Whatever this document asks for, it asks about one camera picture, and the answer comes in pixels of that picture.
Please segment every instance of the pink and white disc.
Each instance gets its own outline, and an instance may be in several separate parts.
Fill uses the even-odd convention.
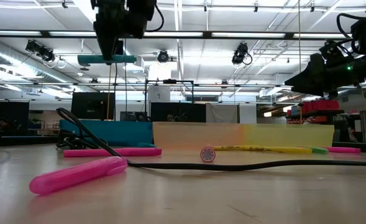
[[[216,152],[212,147],[204,147],[201,150],[201,159],[204,162],[212,162],[216,158]]]

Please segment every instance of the wooden tabletop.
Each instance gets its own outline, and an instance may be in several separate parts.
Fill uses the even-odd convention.
[[[291,166],[247,172],[146,170],[103,177],[47,196],[36,176],[94,158],[54,145],[0,147],[0,223],[366,223],[366,167]],[[201,162],[199,151],[165,151],[140,162]],[[216,164],[285,159],[366,161],[366,154],[217,152]]]

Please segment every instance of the pink tube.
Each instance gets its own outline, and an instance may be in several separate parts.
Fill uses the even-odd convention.
[[[360,148],[353,148],[353,147],[324,147],[329,152],[339,152],[339,153],[361,153]]]
[[[119,148],[114,149],[121,156],[159,156],[162,154],[160,148]],[[105,149],[75,149],[64,150],[64,157],[96,157],[110,156]]]
[[[127,161],[122,157],[97,159],[37,176],[29,183],[29,190],[35,194],[49,194],[94,178],[121,173],[126,167]]]

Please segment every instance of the teal box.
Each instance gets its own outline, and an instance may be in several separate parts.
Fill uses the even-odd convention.
[[[97,137],[108,142],[110,146],[152,146],[151,122],[90,120],[81,120],[81,122]],[[60,129],[80,133],[78,127],[64,119],[60,121]]]

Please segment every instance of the yellow marker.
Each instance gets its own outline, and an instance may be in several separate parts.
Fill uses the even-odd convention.
[[[267,147],[267,146],[215,146],[216,151],[254,151],[254,152],[284,152],[284,153],[312,153],[311,148],[306,147]]]

